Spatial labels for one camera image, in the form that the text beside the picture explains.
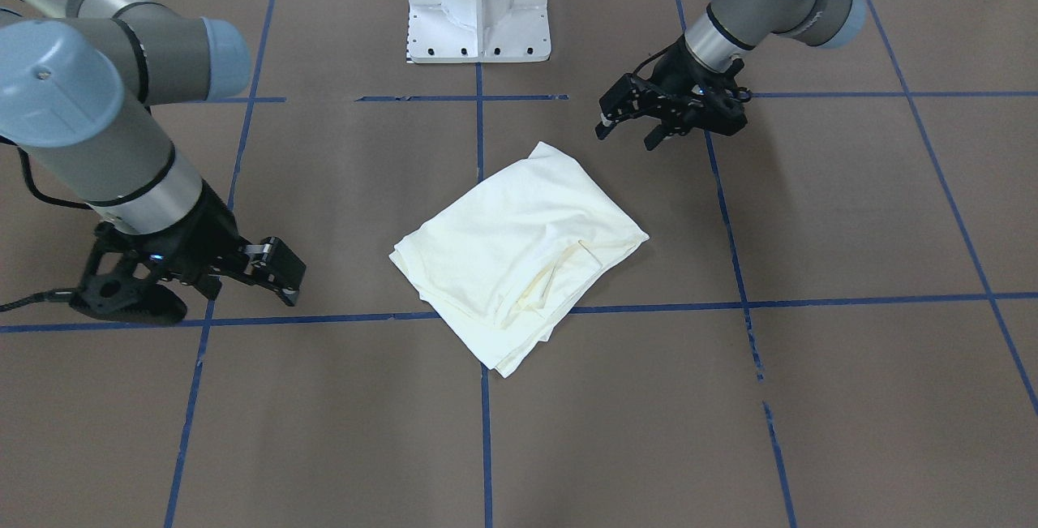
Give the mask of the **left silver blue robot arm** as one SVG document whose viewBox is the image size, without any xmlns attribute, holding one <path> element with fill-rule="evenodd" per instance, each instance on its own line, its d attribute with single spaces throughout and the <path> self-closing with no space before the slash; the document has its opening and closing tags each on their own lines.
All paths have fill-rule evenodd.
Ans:
<svg viewBox="0 0 1038 528">
<path fill-rule="evenodd" d="M 649 76 L 623 74 L 600 98 L 594 133 L 604 140 L 622 122 L 653 118 L 644 140 L 650 151 L 694 130 L 734 135 L 748 124 L 753 94 L 736 81 L 746 55 L 769 36 L 838 48 L 856 37 L 864 19 L 864 0 L 709 0 L 677 40 L 646 59 Z"/>
</svg>

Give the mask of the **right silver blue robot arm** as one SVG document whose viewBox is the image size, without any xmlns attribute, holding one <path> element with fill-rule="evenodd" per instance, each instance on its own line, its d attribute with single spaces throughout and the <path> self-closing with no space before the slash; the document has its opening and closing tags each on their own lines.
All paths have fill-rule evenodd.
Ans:
<svg viewBox="0 0 1038 528">
<path fill-rule="evenodd" d="M 152 117 L 155 105 L 234 98 L 251 58 L 230 22 L 156 0 L 22 0 L 2 15 L 2 139 L 100 215 L 79 284 L 37 293 L 95 319 L 175 324 L 179 281 L 217 298 L 229 279 L 295 306 L 307 266 L 279 238 L 250 243 Z"/>
</svg>

